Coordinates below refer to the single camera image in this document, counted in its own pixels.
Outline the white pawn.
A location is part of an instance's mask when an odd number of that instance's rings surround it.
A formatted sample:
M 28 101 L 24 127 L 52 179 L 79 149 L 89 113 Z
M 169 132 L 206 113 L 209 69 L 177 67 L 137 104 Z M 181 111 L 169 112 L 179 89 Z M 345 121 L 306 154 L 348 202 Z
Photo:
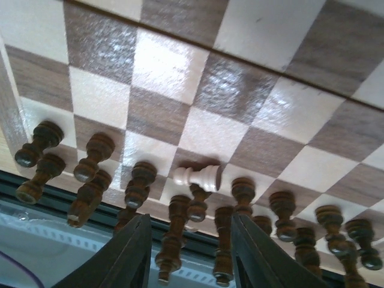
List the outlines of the white pawn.
M 198 185 L 206 192 L 216 193 L 221 187 L 221 167 L 209 165 L 199 171 L 192 167 L 179 167 L 173 173 L 173 181 L 176 185 Z

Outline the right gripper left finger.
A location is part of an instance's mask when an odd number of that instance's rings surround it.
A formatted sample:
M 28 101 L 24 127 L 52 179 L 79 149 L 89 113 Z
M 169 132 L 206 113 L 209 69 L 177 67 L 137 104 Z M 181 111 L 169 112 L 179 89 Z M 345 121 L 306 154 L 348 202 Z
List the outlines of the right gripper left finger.
M 55 287 L 148 287 L 152 229 L 137 215 L 86 263 Z

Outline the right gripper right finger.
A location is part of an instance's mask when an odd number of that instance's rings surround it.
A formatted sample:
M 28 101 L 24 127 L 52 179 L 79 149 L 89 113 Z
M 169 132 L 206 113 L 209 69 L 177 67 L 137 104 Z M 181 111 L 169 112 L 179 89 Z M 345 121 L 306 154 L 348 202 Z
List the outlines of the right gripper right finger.
M 231 245 L 237 287 L 328 287 L 247 215 L 232 215 Z

